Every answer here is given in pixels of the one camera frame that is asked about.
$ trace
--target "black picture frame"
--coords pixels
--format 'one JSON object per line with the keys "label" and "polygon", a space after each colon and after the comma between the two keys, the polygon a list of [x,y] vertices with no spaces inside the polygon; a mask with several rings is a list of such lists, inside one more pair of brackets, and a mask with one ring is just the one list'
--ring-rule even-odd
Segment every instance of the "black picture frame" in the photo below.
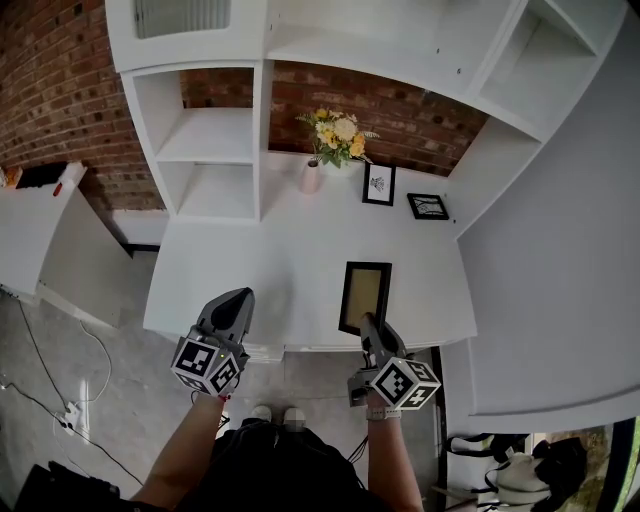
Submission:
{"label": "black picture frame", "polygon": [[[418,210],[418,205],[416,205],[415,199],[425,198],[429,200],[437,200],[438,205],[442,209],[442,213],[432,212],[432,213],[420,213]],[[442,198],[440,196],[434,196],[431,194],[407,194],[407,199],[409,200],[409,205],[411,206],[411,210],[413,211],[413,216],[416,219],[424,220],[449,220],[449,214],[447,213],[447,209],[442,202]]]}
{"label": "black picture frame", "polygon": [[342,304],[340,306],[340,320],[338,330],[360,336],[360,328],[353,327],[347,323],[347,307],[349,304],[349,293],[351,291],[351,280],[354,270],[379,270],[380,286],[378,288],[378,299],[376,301],[375,324],[378,330],[382,329],[387,315],[387,301],[389,299],[389,288],[391,286],[391,263],[375,263],[369,261],[348,261],[344,274],[344,288],[342,290]]}
{"label": "black picture frame", "polygon": [[362,202],[368,204],[379,204],[382,206],[393,206],[393,196],[396,191],[396,166],[389,164],[376,164],[378,167],[388,167],[391,169],[391,185],[389,190],[389,200],[388,201],[380,201],[377,199],[369,198],[369,181],[371,179],[371,165],[369,162],[365,163],[364,166],[364,183],[362,185]]}

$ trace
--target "black and white marker cube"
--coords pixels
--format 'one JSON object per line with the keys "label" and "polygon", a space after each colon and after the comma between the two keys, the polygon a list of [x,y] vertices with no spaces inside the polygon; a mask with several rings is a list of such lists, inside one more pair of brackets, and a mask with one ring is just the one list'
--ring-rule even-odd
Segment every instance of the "black and white marker cube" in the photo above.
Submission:
{"label": "black and white marker cube", "polygon": [[389,407],[398,410],[420,409],[440,385],[428,364],[399,357],[392,357],[371,382]]}
{"label": "black and white marker cube", "polygon": [[178,348],[171,369],[185,386],[214,396],[240,373],[229,351],[189,338]]}

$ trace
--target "white sneaker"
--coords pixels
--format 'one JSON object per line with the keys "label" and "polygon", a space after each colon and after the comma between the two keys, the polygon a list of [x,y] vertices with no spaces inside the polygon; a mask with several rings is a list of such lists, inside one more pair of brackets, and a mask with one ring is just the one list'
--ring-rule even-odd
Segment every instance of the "white sneaker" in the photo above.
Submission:
{"label": "white sneaker", "polygon": [[282,424],[290,430],[300,431],[304,429],[307,424],[307,418],[304,412],[302,412],[302,409],[291,407],[285,411]]}
{"label": "white sneaker", "polygon": [[266,405],[258,405],[257,407],[254,407],[253,411],[251,411],[251,416],[249,417],[271,422],[273,415],[271,414],[271,409],[269,407]]}

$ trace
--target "flower vase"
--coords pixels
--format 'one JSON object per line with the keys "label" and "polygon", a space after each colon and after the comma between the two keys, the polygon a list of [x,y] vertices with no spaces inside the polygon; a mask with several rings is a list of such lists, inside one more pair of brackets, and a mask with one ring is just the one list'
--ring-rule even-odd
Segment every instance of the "flower vase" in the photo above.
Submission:
{"label": "flower vase", "polygon": [[303,194],[315,194],[320,188],[320,169],[318,162],[309,160],[300,173],[298,187]]}
{"label": "flower vase", "polygon": [[342,162],[340,167],[336,167],[331,162],[322,164],[322,174],[326,176],[339,176],[341,178],[350,178],[356,172],[356,166],[352,161]]}

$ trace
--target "white shelf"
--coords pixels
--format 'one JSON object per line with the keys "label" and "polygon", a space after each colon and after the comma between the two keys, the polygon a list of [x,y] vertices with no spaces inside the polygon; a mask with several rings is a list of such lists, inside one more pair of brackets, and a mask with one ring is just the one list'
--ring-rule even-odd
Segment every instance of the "white shelf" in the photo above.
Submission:
{"label": "white shelf", "polygon": [[251,165],[194,165],[178,217],[209,222],[254,222]]}
{"label": "white shelf", "polygon": [[531,0],[529,8],[598,55],[624,0]]}
{"label": "white shelf", "polygon": [[546,140],[596,61],[574,38],[527,11],[475,104]]}
{"label": "white shelf", "polygon": [[512,7],[511,0],[289,1],[267,58],[353,69],[465,101]]}
{"label": "white shelf", "polygon": [[252,113],[250,108],[185,109],[156,160],[250,164],[253,162]]}
{"label": "white shelf", "polygon": [[267,58],[353,69],[406,82],[450,97],[461,97],[470,77],[437,72],[434,55],[410,51],[373,38],[320,28],[280,25]]}

